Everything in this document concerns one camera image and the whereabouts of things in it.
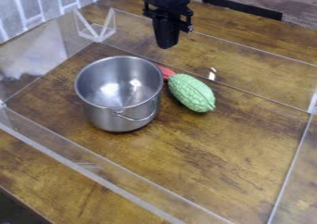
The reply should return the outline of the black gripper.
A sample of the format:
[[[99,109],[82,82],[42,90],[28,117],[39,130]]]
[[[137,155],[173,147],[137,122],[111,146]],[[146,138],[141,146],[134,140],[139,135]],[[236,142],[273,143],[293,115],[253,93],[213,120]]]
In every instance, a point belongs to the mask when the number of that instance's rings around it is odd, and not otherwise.
[[[192,0],[142,0],[142,13],[153,20],[158,47],[167,49],[178,44],[179,31],[193,31],[189,8]]]

